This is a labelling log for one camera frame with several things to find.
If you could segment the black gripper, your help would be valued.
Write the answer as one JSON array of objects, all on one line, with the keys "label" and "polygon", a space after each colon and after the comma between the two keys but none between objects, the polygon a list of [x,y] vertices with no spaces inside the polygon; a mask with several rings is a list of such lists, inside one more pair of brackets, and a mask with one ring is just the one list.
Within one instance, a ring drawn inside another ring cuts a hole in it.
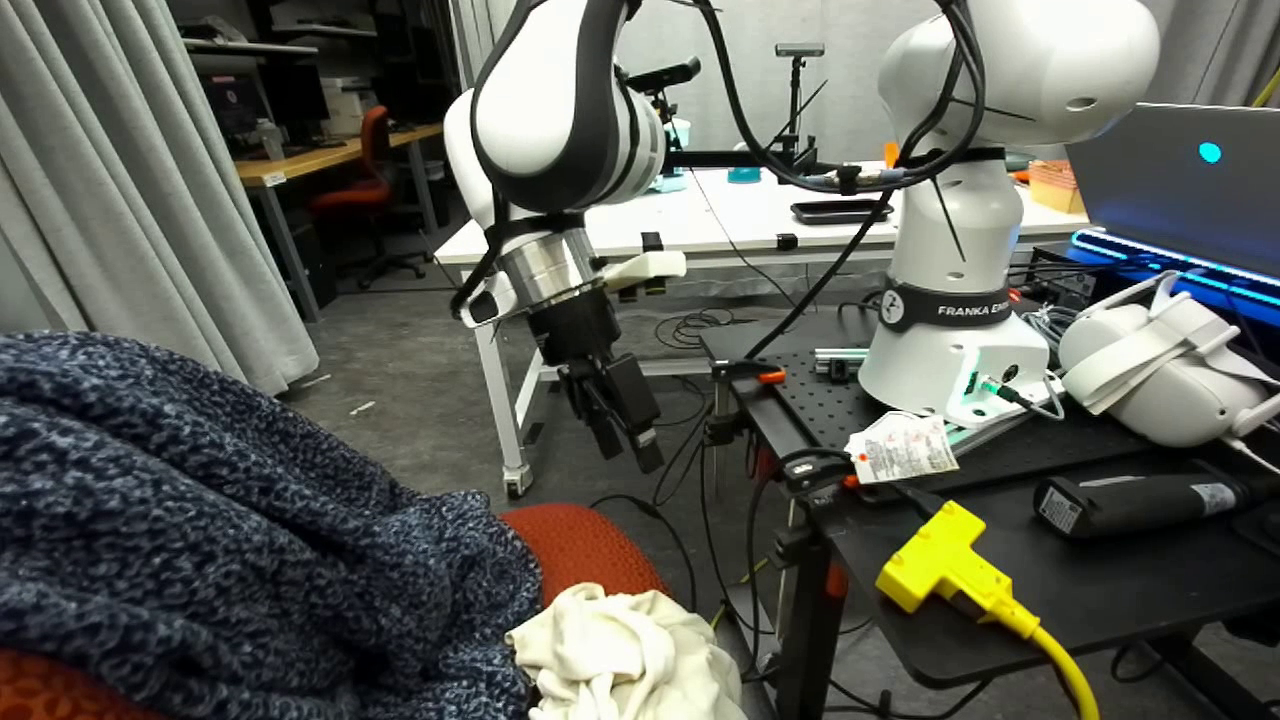
[{"label": "black gripper", "polygon": [[[537,307],[530,328],[539,357],[555,366],[605,362],[619,339],[612,298],[601,288]],[[635,357],[609,358],[605,380],[570,377],[564,392],[605,459],[619,453],[619,425],[643,473],[665,465],[658,441],[660,406]]]}]

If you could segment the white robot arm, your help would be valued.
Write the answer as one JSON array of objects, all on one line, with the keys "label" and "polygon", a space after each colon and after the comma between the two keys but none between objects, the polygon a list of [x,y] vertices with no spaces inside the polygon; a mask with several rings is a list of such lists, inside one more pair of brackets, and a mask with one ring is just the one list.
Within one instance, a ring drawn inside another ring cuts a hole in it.
[{"label": "white robot arm", "polygon": [[[601,453],[660,465],[658,401],[619,348],[584,216],[642,196],[671,160],[660,110],[615,64],[642,0],[515,0],[481,79],[445,115],[450,168],[486,230],[452,310],[530,317]],[[1159,27],[1141,0],[938,0],[880,58],[899,151],[865,172],[805,164],[753,136],[743,160],[811,192],[869,192],[899,213],[862,388],[944,421],[972,385],[1053,392],[1048,344],[1013,310],[1010,259],[1025,203],[1004,168],[1020,144],[1081,144],[1135,109]]]}]

